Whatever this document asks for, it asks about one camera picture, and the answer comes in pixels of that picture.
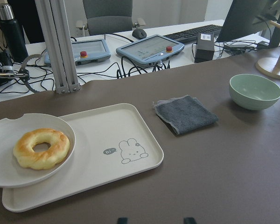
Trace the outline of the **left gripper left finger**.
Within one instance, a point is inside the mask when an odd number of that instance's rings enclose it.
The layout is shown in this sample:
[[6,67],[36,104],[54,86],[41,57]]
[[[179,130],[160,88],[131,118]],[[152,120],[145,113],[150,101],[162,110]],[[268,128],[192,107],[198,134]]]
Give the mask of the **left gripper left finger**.
[[117,220],[117,224],[128,224],[128,218],[127,217],[119,217]]

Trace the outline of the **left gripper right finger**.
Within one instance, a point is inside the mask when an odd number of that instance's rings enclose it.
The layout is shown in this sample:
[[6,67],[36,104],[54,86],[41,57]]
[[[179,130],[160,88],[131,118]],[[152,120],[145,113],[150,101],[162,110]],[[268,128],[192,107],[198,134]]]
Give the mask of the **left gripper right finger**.
[[185,217],[183,219],[184,224],[196,224],[196,220],[193,217]]

